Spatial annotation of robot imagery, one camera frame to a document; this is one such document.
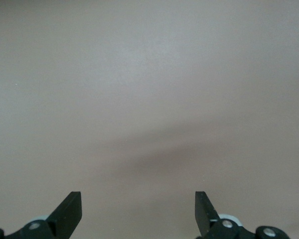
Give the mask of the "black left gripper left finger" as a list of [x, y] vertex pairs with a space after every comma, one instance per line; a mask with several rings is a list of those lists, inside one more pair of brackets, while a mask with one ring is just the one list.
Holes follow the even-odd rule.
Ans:
[[10, 235], [0, 228], [0, 239], [68, 239], [81, 219], [81, 193], [71, 192], [46, 219], [33, 220]]

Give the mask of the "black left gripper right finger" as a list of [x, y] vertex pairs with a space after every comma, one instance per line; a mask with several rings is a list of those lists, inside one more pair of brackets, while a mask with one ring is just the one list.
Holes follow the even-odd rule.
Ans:
[[195, 220], [200, 231], [200, 239], [288, 239], [279, 228], [259, 226], [254, 232], [245, 229], [232, 215], [219, 214], [207, 194], [195, 192]]

